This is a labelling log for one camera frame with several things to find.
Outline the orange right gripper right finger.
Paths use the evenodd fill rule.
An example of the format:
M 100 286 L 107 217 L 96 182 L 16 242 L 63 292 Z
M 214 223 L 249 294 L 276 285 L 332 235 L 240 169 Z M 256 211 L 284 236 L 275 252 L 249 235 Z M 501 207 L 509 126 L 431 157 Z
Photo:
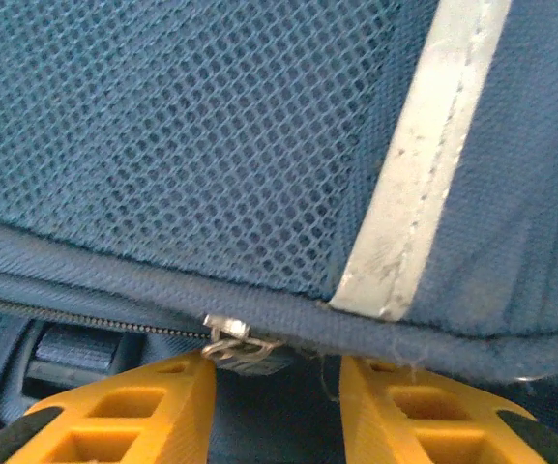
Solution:
M 380 361 L 341 360 L 349 463 L 558 463 L 558 436 L 511 401 Z

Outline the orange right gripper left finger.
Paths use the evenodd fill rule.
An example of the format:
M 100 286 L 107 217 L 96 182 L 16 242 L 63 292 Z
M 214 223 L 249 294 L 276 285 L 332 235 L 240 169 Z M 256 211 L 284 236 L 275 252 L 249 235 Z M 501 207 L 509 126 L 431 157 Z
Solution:
M 197 351 L 147 364 L 35 404 L 59 415 L 13 463 L 204 463 L 216 369 Z

